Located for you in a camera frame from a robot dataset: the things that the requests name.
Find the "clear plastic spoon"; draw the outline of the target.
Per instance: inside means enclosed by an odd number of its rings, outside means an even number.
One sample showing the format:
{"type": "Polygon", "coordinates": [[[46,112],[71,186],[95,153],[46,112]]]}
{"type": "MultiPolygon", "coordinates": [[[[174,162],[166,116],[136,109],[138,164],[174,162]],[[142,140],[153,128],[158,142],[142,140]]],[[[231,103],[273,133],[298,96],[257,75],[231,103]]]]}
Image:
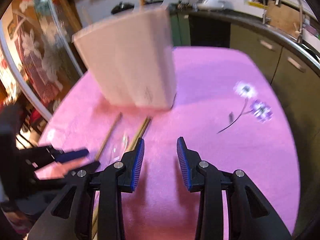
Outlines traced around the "clear plastic spoon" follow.
{"type": "Polygon", "coordinates": [[[129,146],[129,136],[127,134],[116,137],[111,147],[110,163],[120,161],[123,154],[126,152],[129,146]]]}

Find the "wooden chopstick pair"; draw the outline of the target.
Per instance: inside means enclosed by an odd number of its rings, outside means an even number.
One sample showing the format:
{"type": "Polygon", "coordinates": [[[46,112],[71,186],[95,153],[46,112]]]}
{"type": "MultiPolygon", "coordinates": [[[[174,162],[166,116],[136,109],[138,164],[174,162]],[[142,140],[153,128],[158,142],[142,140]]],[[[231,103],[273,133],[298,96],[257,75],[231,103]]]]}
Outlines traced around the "wooden chopstick pair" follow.
{"type": "Polygon", "coordinates": [[[132,150],[135,148],[138,139],[139,139],[139,138],[142,138],[143,135],[144,135],[144,133],[146,132],[146,129],[147,129],[150,121],[151,121],[151,117],[147,116],[147,117],[145,118],[145,120],[143,121],[143,123],[141,124],[140,128],[138,129],[138,131],[136,132],[133,140],[131,141],[131,144],[130,144],[129,147],[126,149],[126,152],[132,151],[132,150]]]}
{"type": "MultiPolygon", "coordinates": [[[[148,116],[145,118],[144,122],[142,123],[141,127],[138,129],[134,139],[131,141],[131,144],[129,146],[126,146],[124,148],[124,152],[120,155],[120,157],[127,151],[131,151],[135,148],[137,145],[138,139],[142,138],[144,133],[146,132],[146,129],[151,122],[152,117],[148,116]]],[[[98,206],[94,208],[93,211],[93,221],[92,221],[92,239],[97,239],[97,230],[98,230],[98,206]]]]}

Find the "wooden chopstick single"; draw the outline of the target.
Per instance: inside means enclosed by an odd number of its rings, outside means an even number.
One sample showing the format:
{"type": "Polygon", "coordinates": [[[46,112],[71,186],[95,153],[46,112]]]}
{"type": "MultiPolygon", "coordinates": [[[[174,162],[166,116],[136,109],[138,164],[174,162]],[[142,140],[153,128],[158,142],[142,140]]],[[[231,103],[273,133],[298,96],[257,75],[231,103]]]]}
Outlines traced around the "wooden chopstick single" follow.
{"type": "Polygon", "coordinates": [[[110,139],[110,137],[111,137],[114,129],[116,128],[117,123],[121,120],[121,117],[122,117],[122,116],[123,116],[123,114],[120,112],[120,113],[116,116],[116,118],[114,119],[111,127],[109,128],[109,130],[108,130],[108,132],[107,132],[107,135],[106,135],[105,139],[103,140],[103,142],[102,142],[102,144],[101,144],[98,152],[97,152],[96,155],[95,155],[95,158],[94,158],[95,161],[98,161],[98,160],[100,159],[100,156],[101,156],[101,154],[102,154],[105,146],[107,145],[107,143],[108,143],[108,141],[109,141],[109,139],[110,139]]]}

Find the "steel kitchen faucet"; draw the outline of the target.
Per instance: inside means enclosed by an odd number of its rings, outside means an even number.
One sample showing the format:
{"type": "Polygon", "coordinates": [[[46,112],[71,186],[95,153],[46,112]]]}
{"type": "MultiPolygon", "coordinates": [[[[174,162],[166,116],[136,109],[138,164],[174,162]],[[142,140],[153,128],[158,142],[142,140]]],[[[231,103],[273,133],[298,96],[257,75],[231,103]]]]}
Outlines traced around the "steel kitchen faucet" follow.
{"type": "MultiPolygon", "coordinates": [[[[298,11],[285,7],[284,9],[276,9],[276,18],[274,25],[283,32],[291,35],[298,43],[302,43],[303,39],[303,5],[301,0],[298,2],[298,11]]],[[[275,8],[281,7],[281,0],[275,0],[275,8]]]]}

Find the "pink floral tablecloth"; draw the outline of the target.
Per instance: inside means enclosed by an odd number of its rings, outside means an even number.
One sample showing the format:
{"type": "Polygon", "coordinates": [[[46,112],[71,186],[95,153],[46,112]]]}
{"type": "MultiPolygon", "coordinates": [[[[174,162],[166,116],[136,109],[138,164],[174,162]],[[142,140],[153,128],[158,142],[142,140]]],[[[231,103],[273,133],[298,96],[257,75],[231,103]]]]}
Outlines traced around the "pink floral tablecloth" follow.
{"type": "Polygon", "coordinates": [[[176,142],[218,169],[243,170],[293,231],[300,197],[295,143],[269,83],[244,53],[223,48],[174,50],[177,94],[167,112],[112,107],[90,73],[61,102],[40,144],[65,151],[85,147],[94,158],[121,113],[103,155],[127,135],[133,139],[147,116],[145,154],[138,186],[122,196],[127,239],[193,239],[199,194],[184,186],[176,142]]]}

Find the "white plastic utensil holder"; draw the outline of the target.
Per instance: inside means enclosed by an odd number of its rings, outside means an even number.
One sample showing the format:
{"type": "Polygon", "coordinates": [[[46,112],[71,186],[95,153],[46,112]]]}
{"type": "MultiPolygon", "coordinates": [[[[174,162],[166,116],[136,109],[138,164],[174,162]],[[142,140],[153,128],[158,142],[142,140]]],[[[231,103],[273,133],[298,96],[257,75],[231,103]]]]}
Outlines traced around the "white plastic utensil holder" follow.
{"type": "Polygon", "coordinates": [[[176,75],[167,6],[118,13],[81,29],[72,41],[110,104],[173,106],[176,75]]]}

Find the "glass sliding door floral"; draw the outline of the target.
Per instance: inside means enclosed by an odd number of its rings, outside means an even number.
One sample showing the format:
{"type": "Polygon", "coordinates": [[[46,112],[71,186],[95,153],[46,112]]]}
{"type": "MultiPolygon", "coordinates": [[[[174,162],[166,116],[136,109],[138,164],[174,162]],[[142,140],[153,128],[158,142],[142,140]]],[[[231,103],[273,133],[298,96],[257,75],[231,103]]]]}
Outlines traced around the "glass sliding door floral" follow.
{"type": "Polygon", "coordinates": [[[68,0],[1,0],[1,58],[46,121],[86,72],[72,44],[81,28],[68,0]]]}

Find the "steel sink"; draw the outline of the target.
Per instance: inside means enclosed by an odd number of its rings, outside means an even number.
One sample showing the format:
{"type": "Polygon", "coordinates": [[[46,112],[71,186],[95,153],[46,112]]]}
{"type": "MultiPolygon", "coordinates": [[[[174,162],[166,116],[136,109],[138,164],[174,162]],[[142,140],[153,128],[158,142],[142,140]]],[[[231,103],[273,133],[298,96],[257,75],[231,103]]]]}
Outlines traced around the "steel sink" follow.
{"type": "Polygon", "coordinates": [[[312,46],[310,46],[308,44],[296,43],[296,45],[298,45],[301,48],[301,50],[304,51],[304,55],[308,59],[315,61],[317,63],[320,63],[319,51],[317,51],[315,48],[313,48],[312,46]]]}

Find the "small steel tap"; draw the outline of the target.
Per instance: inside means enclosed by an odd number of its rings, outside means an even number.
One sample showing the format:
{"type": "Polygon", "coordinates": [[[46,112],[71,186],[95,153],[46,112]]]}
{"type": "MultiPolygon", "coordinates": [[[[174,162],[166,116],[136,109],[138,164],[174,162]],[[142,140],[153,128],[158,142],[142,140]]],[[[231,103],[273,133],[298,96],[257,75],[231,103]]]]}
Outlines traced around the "small steel tap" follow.
{"type": "Polygon", "coordinates": [[[267,13],[267,3],[266,0],[250,0],[248,4],[252,7],[263,9],[263,24],[269,24],[271,19],[266,16],[267,13]]]}

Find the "white rice cooker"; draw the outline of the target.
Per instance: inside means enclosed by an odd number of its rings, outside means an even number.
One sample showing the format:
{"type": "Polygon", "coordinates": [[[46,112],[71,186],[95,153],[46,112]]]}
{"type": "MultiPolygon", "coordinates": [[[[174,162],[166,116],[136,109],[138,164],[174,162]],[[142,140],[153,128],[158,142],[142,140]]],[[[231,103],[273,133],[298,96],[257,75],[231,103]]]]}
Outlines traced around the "white rice cooker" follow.
{"type": "Polygon", "coordinates": [[[223,10],[226,0],[197,0],[196,6],[198,10],[211,11],[223,10]]]}

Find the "wooden cutting board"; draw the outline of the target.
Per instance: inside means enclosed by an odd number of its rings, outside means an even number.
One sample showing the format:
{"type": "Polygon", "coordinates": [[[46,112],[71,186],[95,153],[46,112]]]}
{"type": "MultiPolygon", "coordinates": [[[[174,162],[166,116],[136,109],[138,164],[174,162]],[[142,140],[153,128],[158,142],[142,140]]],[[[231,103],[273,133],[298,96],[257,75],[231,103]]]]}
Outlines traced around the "wooden cutting board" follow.
{"type": "Polygon", "coordinates": [[[299,36],[299,11],[282,4],[278,7],[273,0],[268,0],[266,16],[271,19],[269,25],[280,29],[294,38],[299,36]]]}

